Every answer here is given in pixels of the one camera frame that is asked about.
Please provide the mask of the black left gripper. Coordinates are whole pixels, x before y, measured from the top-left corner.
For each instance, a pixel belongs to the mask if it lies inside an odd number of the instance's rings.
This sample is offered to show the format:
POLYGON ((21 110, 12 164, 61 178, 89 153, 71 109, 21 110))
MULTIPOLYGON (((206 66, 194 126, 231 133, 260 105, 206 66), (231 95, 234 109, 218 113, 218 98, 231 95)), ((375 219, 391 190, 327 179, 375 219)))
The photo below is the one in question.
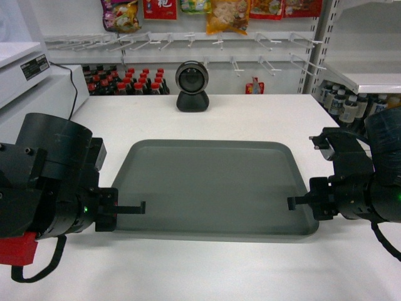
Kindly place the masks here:
POLYGON ((46 179, 36 210, 37 238, 81 233, 91 224, 97 232, 112 232, 118 214, 145 214, 145 201, 139 206, 117 206, 118 189, 100 188, 99 177, 96 165, 85 164, 74 179, 46 179))

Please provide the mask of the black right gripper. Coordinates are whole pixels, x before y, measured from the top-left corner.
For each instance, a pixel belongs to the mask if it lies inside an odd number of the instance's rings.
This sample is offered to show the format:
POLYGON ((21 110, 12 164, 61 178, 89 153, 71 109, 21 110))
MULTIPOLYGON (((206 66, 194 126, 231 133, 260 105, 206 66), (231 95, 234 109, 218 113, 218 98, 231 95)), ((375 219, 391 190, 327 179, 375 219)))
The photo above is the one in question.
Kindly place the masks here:
POLYGON ((346 219, 380 221, 375 211, 368 188, 370 177, 361 174, 352 176, 313 177, 310 192, 305 196, 287 198, 288 209, 294 211, 297 205, 309 204, 314 219, 325 221, 341 214, 346 219))

